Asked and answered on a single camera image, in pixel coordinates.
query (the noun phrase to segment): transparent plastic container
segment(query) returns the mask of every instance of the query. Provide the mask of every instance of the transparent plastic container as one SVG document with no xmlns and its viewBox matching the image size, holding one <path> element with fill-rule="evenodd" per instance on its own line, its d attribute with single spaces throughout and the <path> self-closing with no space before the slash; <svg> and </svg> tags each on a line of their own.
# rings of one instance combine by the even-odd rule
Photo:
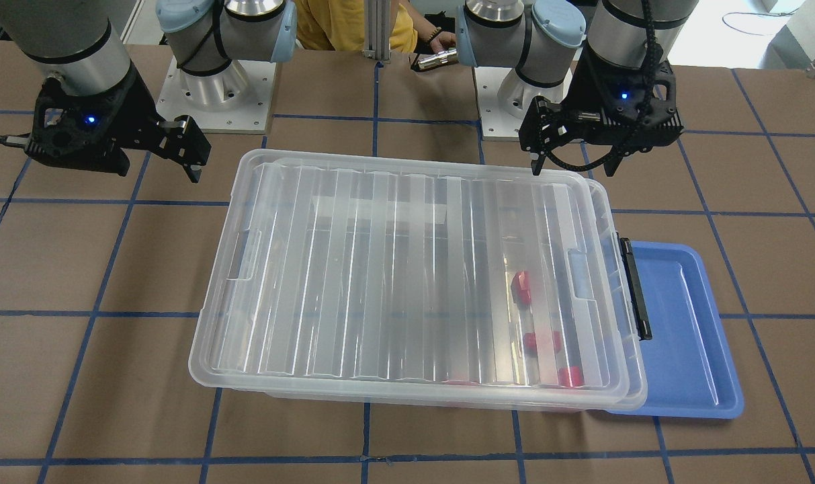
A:
<svg viewBox="0 0 815 484">
<path fill-rule="evenodd" d="M 254 150 L 189 371 L 291 398 L 637 408 L 620 267 L 607 194 L 581 175 Z"/>
</svg>

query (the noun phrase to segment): black handle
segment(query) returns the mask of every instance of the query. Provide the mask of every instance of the black handle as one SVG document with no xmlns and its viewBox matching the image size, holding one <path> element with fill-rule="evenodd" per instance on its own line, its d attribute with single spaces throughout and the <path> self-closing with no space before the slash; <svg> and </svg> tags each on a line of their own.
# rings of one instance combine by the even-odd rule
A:
<svg viewBox="0 0 815 484">
<path fill-rule="evenodd" d="M 631 239 L 619 237 L 619 248 L 622 250 L 622 264 L 625 266 L 628 288 L 631 290 L 637 334 L 640 335 L 640 341 L 652 339 L 652 327 L 649 326 L 646 300 L 643 297 L 643 288 L 640 287 L 640 274 L 637 273 L 637 263 L 634 261 L 634 248 L 631 246 Z"/>
</svg>

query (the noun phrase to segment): brown tiled surface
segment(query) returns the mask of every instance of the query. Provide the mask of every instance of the brown tiled surface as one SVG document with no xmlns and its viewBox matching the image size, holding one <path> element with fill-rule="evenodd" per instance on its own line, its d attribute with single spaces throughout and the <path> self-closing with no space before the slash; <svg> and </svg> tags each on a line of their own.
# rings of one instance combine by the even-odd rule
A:
<svg viewBox="0 0 815 484">
<path fill-rule="evenodd" d="M 369 484 L 516 484 L 517 463 L 486 462 L 376 462 L 368 465 Z"/>
<path fill-rule="evenodd" d="M 815 315 L 815 231 L 807 218 L 717 216 L 715 224 L 748 310 Z"/>
<path fill-rule="evenodd" d="M 214 456 L 358 456 L 362 404 L 225 390 Z"/>
<path fill-rule="evenodd" d="M 678 484 L 786 484 L 810 482 L 800 456 L 672 457 Z"/>
<path fill-rule="evenodd" d="M 515 451 L 512 414 L 505 410 L 373 405 L 368 442 L 373 456 Z"/>
<path fill-rule="evenodd" d="M 170 50 L 129 50 L 158 95 Z M 374 123 L 376 114 L 466 123 L 477 118 L 468 69 L 419 75 L 407 71 L 405 61 L 397 55 L 378 69 L 374 113 L 374 61 L 356 53 L 297 52 L 279 67 L 274 112 L 361 119 L 275 117 L 267 146 L 371 155 L 377 125 L 379 156 L 477 163 L 481 150 L 488 165 L 527 169 L 528 156 L 517 143 L 480 141 L 474 124 Z M 681 67 L 677 76 L 688 129 L 761 131 L 732 71 Z M 738 76 L 769 131 L 815 134 L 815 81 L 798 71 L 739 71 Z M 1 134 L 29 130 L 27 112 L 40 82 L 30 61 L 11 43 L 0 42 L 0 110 L 23 113 L 0 113 Z M 213 155 L 201 184 L 189 184 L 173 162 L 148 160 L 137 200 L 149 202 L 132 209 L 98 307 L 115 313 L 93 315 L 68 407 L 64 395 L 128 207 L 93 202 L 130 199 L 143 156 L 130 151 L 126 178 L 31 162 L 16 186 L 26 156 L 0 147 L 0 214 L 12 196 L 0 224 L 0 459 L 16 459 L 0 460 L 0 483 L 36 482 L 47 448 L 53 448 L 45 480 L 51 484 L 194 483 L 208 451 L 211 483 L 361 482 L 366 430 L 369 482 L 519 482 L 510 411 L 374 404 L 365 427 L 361 403 L 224 390 L 208 446 L 216 391 L 193 382 L 185 361 L 222 230 L 226 208 L 221 205 L 228 200 L 239 157 L 260 147 L 262 137 L 208 138 Z M 775 136 L 773 141 L 815 214 L 815 137 Z M 683 146 L 712 211 L 802 211 L 765 136 L 690 132 Z M 588 154 L 594 159 L 604 150 L 589 147 Z M 557 153 L 583 162 L 577 145 Z M 809 481 L 678 146 L 632 157 L 613 178 L 601 169 L 593 175 L 622 211 L 614 214 L 622 235 L 686 244 L 699 252 L 718 308 L 728 316 L 724 327 L 745 411 L 733 421 L 660 419 L 675 482 Z M 683 212 L 656 212 L 677 210 Z M 815 446 L 815 370 L 810 370 L 815 368 L 815 319 L 798 318 L 815 315 L 814 227 L 806 217 L 714 215 L 714 221 L 748 309 L 784 316 L 757 316 L 755 327 L 802 443 Z M 188 318 L 175 319 L 180 316 Z M 59 413 L 63 425 L 52 447 Z M 518 416 L 527 482 L 668 481 L 651 419 L 600 411 L 521 411 Z M 760 447 L 778 453 L 754 454 Z M 685 456 L 696 450 L 716 454 Z M 719 455 L 726 450 L 737 454 Z M 557 459 L 558 453 L 576 458 Z M 440 460 L 386 462 L 393 454 Z M 500 460 L 482 460 L 487 454 Z M 324 463 L 308 463 L 309 456 L 323 456 Z M 97 460 L 80 460 L 91 458 Z M 810 466 L 815 474 L 815 454 Z"/>
<path fill-rule="evenodd" d="M 214 465 L 210 466 L 207 482 L 210 484 L 355 484 L 360 481 L 361 467 L 348 465 Z"/>
<path fill-rule="evenodd" d="M 710 210 L 802 211 L 765 136 L 686 134 L 683 144 Z"/>
<path fill-rule="evenodd" d="M 638 482 L 663 484 L 667 473 L 659 458 L 527 460 L 527 481 L 540 484 L 566 482 Z"/>
<path fill-rule="evenodd" d="M 0 458 L 42 458 L 87 318 L 0 316 Z"/>
<path fill-rule="evenodd" d="M 815 134 L 815 79 L 792 70 L 736 73 L 767 131 Z"/>
<path fill-rule="evenodd" d="M 55 456 L 200 456 L 214 390 L 186 372 L 195 322 L 97 319 Z"/>
<path fill-rule="evenodd" d="M 744 411 L 733 420 L 661 419 L 667 448 L 792 447 L 781 404 L 745 319 L 724 319 Z"/>
<path fill-rule="evenodd" d="M 815 447 L 815 321 L 792 321 L 792 331 L 786 323 L 755 321 L 798 437 Z"/>
<path fill-rule="evenodd" d="M 0 226 L 0 309 L 91 310 L 124 212 L 11 204 Z"/>
</svg>

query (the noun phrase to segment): blue tray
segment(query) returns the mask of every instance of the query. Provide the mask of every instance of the blue tray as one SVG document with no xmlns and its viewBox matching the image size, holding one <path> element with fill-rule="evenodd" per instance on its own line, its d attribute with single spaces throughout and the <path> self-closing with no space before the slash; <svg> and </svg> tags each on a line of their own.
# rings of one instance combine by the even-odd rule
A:
<svg viewBox="0 0 815 484">
<path fill-rule="evenodd" d="M 632 246 L 652 325 L 640 343 L 649 396 L 611 413 L 735 419 L 744 397 L 702 259 L 686 245 Z"/>
</svg>

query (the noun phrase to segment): white mounting plate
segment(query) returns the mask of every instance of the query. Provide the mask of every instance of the white mounting plate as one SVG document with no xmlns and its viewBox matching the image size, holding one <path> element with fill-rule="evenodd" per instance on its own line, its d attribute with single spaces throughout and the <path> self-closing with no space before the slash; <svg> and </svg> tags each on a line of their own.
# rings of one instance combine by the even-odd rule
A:
<svg viewBox="0 0 815 484">
<path fill-rule="evenodd" d="M 269 105 L 273 97 L 275 64 L 241 60 L 239 63 L 247 72 L 249 85 L 254 92 L 245 97 L 244 102 L 227 111 L 205 111 L 186 98 L 180 86 L 180 70 L 177 61 L 171 58 L 162 91 L 156 102 L 156 111 L 167 120 L 181 114 L 192 116 L 204 132 L 247 132 L 265 134 Z"/>
<path fill-rule="evenodd" d="M 497 96 L 509 71 L 511 67 L 474 68 L 478 116 L 482 120 L 482 137 L 485 140 L 517 140 L 517 130 L 521 128 L 523 119 L 515 118 L 504 110 Z M 566 73 L 564 92 L 568 91 L 570 82 L 571 70 Z"/>
</svg>

